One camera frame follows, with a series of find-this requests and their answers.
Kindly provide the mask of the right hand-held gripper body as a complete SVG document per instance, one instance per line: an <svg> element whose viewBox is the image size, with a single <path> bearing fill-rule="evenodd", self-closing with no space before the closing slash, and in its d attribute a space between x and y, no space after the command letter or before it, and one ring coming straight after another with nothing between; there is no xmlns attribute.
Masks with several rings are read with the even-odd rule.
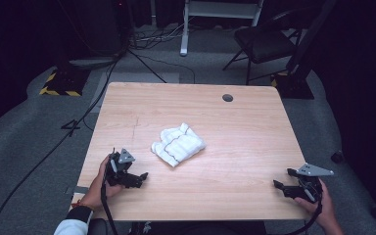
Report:
<svg viewBox="0 0 376 235"><path fill-rule="evenodd" d="M319 180L320 176L332 176L334 171L320 166L305 163L296 170L299 184L304 189L310 202L320 201L322 196L322 186Z"/></svg>

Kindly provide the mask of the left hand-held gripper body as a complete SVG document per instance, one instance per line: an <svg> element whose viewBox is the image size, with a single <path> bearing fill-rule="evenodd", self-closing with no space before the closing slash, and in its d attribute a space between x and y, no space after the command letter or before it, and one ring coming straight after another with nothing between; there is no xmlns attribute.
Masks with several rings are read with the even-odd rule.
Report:
<svg viewBox="0 0 376 235"><path fill-rule="evenodd" d="M126 180L133 179L133 174L127 172L135 159L125 150L113 152L109 155L109 161L106 166L106 179L110 186L122 185Z"/></svg>

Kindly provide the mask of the white towel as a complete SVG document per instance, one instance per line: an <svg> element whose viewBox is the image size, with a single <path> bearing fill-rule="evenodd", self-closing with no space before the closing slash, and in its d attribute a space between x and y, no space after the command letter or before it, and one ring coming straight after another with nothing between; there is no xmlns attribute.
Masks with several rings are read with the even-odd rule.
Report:
<svg viewBox="0 0 376 235"><path fill-rule="evenodd" d="M187 123L164 129L160 133L160 138L160 142L152 144L151 151L172 167L188 160L206 147L206 142Z"/></svg>

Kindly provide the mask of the person's right hand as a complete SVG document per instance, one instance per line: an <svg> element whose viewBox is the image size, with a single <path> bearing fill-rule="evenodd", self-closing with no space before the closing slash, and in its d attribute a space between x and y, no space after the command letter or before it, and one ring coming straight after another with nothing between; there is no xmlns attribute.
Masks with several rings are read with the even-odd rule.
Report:
<svg viewBox="0 0 376 235"><path fill-rule="evenodd" d="M334 213L334 207L332 203L332 198L329 195L328 189L323 181L320 181L322 187L322 212L316 219L316 222L321 226L322 229L326 229L327 227L332 227L337 223ZM295 198L294 201L304 208L309 213L315 213L317 209L317 204L313 204L308 202L302 198Z"/></svg>

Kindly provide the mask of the person's left hand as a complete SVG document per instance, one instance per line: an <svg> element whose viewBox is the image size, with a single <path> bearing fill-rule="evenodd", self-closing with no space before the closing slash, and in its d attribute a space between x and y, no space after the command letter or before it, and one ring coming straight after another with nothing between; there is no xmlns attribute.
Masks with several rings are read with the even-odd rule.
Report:
<svg viewBox="0 0 376 235"><path fill-rule="evenodd" d="M99 171L96 177L93 179L87 193L82 197L79 204L81 206L86 206L92 209L93 211L97 210L102 206L101 200L101 188L102 183L104 182L104 174L106 169L106 164L109 161L109 157L105 157L104 160L100 163ZM123 187L121 185L115 186L106 186L106 197L111 198L117 195Z"/></svg>

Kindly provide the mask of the grey tape strip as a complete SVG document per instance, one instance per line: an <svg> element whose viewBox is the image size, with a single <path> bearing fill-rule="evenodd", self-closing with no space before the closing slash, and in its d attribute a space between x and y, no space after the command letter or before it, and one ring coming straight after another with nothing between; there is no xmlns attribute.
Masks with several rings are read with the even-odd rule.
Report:
<svg viewBox="0 0 376 235"><path fill-rule="evenodd" d="M86 194L88 191L87 187L82 187L82 186L74 186L74 187L67 187L65 190L65 193L67 195L74 195L76 193L78 194Z"/></svg>

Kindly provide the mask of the black stand base hazard tape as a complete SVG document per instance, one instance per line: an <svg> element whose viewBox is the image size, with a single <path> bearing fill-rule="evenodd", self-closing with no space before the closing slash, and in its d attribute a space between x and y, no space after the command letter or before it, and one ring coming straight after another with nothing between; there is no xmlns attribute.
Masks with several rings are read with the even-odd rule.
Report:
<svg viewBox="0 0 376 235"><path fill-rule="evenodd" d="M277 89L283 99L314 99L306 80L295 79L291 74L275 73L270 77L270 84Z"/></svg>
<svg viewBox="0 0 376 235"><path fill-rule="evenodd" d="M45 81L39 94L72 97L81 96L89 74L89 70L54 69Z"/></svg>

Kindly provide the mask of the black folding chair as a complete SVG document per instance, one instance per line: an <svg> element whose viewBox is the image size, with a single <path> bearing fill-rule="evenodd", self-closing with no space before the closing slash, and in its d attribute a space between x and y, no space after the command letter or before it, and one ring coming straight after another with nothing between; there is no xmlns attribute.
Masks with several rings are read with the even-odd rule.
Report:
<svg viewBox="0 0 376 235"><path fill-rule="evenodd" d="M295 9L282 12L264 23L235 31L234 39L240 50L223 67L225 71L234 62L246 60L246 84L251 77L251 65L292 56L298 49L302 35L302 19L304 9Z"/></svg>

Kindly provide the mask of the black equipment cabinet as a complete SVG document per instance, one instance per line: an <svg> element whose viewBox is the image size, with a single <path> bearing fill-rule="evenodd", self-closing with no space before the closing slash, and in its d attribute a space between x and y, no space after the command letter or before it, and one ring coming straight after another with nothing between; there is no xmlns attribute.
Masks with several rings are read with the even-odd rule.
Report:
<svg viewBox="0 0 376 235"><path fill-rule="evenodd" d="M126 53L131 17L126 0L56 0L97 67L118 62Z"/></svg>

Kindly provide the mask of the black slanted stand post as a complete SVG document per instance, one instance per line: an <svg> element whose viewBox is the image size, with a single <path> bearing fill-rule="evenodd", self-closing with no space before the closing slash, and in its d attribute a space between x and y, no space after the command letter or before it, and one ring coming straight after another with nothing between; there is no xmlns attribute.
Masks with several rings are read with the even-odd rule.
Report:
<svg viewBox="0 0 376 235"><path fill-rule="evenodd" d="M298 46L296 53L287 64L287 69L293 79L305 79L310 72L310 63L308 61L310 47L313 45L319 30L323 27L325 21L336 5L337 0L324 0L324 3L316 10L317 15L311 22L303 40Z"/></svg>

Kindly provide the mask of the white desk frame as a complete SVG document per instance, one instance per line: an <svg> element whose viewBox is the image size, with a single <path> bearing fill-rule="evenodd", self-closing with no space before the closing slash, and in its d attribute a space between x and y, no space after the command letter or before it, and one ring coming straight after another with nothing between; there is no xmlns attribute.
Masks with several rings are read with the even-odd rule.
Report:
<svg viewBox="0 0 376 235"><path fill-rule="evenodd" d="M252 25L259 21L264 0L257 3L223 3L199 0L184 0L183 31L179 54L188 54L189 19L190 17L212 17L252 20Z"/></svg>

